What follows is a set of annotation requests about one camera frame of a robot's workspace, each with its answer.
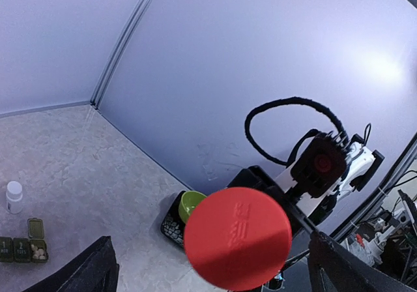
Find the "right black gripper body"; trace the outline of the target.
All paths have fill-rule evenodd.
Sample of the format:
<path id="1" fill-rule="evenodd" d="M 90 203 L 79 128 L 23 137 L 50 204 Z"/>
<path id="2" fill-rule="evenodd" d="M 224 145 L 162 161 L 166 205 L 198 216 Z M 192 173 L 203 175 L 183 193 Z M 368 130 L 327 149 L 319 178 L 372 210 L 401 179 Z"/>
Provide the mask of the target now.
<path id="1" fill-rule="evenodd" d="M 316 225 L 298 207 L 296 199 L 283 191 L 264 170 L 259 166 L 250 166 L 242 169 L 227 185 L 227 188 L 245 187 L 258 190 L 274 199 L 285 211 L 291 225 L 293 237 L 302 230 L 311 234 L 316 230 Z"/>

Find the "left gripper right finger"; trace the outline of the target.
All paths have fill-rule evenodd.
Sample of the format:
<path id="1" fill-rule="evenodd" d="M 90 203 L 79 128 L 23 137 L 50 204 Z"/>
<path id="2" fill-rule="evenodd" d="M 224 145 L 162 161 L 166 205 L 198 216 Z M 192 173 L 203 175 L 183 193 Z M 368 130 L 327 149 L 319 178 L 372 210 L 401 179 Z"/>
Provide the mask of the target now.
<path id="1" fill-rule="evenodd" d="M 312 291 L 413 291 L 368 266 L 321 231 L 310 234 L 308 269 Z"/>

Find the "white pill bottle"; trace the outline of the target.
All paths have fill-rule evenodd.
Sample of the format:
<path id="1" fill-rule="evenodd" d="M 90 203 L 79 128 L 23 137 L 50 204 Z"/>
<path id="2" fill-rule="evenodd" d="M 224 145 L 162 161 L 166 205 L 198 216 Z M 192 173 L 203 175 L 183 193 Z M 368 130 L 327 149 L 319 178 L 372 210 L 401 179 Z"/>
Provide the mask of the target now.
<path id="1" fill-rule="evenodd" d="M 7 210 L 11 214 L 18 214 L 23 209 L 23 187 L 17 181 L 10 181 L 6 189 Z"/>

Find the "green weekly pill organizer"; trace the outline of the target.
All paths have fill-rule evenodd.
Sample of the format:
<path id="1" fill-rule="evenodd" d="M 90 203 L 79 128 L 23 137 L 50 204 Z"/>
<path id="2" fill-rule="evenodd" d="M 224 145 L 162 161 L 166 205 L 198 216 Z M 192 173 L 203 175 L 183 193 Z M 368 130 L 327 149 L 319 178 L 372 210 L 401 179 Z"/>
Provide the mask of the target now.
<path id="1" fill-rule="evenodd" d="M 49 260 L 44 224 L 39 218 L 27 221 L 27 237 L 1 237 L 2 263 L 46 263 Z"/>

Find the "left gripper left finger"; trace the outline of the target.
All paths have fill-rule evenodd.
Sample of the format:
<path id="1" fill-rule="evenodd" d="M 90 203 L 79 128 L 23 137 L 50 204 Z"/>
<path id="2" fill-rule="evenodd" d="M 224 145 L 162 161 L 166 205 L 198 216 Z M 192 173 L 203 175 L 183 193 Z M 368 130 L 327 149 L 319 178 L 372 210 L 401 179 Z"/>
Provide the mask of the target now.
<path id="1" fill-rule="evenodd" d="M 119 264 L 110 236 L 101 236 L 72 261 L 27 288 L 33 292 L 116 291 Z"/>

